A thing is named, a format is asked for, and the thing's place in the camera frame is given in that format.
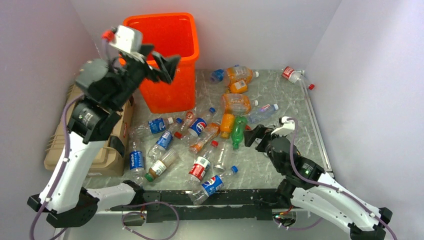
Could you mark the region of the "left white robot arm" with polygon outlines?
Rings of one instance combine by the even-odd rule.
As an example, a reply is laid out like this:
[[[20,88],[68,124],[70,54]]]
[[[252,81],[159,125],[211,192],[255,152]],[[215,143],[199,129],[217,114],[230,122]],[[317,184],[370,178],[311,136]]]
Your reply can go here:
[[[134,91],[144,80],[172,83],[181,58],[162,56],[151,44],[120,55],[125,61],[121,68],[100,58],[81,67],[75,84],[82,94],[72,102],[71,113],[63,111],[62,154],[44,190],[28,198],[37,216],[45,213],[56,229],[81,227],[98,211],[118,206],[137,210],[144,203],[143,189],[131,180],[98,189],[84,188],[83,182]]]

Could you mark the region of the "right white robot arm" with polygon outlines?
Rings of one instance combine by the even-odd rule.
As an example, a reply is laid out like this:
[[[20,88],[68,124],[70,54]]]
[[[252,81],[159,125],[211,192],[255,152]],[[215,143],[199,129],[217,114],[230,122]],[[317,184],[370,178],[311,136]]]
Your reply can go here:
[[[346,232],[352,240],[384,240],[393,216],[386,207],[375,207],[359,199],[313,160],[302,156],[293,140],[286,136],[298,133],[298,123],[287,123],[272,129],[258,125],[245,130],[244,144],[249,147],[260,140],[256,150],[265,153],[278,173],[284,176],[275,194],[276,203],[293,205],[314,213]]]

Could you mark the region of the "green plastic bottle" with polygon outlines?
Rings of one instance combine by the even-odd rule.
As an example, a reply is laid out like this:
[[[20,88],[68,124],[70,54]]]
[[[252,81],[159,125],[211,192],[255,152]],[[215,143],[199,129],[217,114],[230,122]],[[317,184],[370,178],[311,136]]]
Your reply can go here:
[[[240,143],[244,139],[244,130],[248,120],[245,116],[237,116],[235,118],[235,122],[233,125],[233,129],[231,132],[231,141],[234,150],[238,150],[240,147]]]

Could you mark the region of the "orange soda bottle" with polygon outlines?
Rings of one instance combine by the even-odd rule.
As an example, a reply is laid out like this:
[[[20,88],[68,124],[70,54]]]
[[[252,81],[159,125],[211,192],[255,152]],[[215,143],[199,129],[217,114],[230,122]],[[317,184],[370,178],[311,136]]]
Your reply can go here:
[[[230,113],[224,113],[222,116],[222,121],[220,124],[220,137],[222,139],[228,139],[233,130],[233,126],[235,123],[235,115]]]

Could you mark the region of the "clear bottle white cap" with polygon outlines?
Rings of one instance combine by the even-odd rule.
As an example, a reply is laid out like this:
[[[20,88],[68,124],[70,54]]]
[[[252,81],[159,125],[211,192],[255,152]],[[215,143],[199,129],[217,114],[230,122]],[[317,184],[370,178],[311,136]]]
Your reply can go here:
[[[231,142],[220,142],[213,162],[213,169],[216,171],[225,171],[232,162],[234,154],[234,147]]]

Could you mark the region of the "blue label bottle white cap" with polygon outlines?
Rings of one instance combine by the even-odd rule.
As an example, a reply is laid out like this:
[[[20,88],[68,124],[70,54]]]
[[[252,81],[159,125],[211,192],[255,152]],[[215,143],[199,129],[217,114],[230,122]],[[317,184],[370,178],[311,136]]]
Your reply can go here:
[[[174,122],[172,117],[159,117],[133,127],[131,135],[135,138],[148,138],[164,132]]]

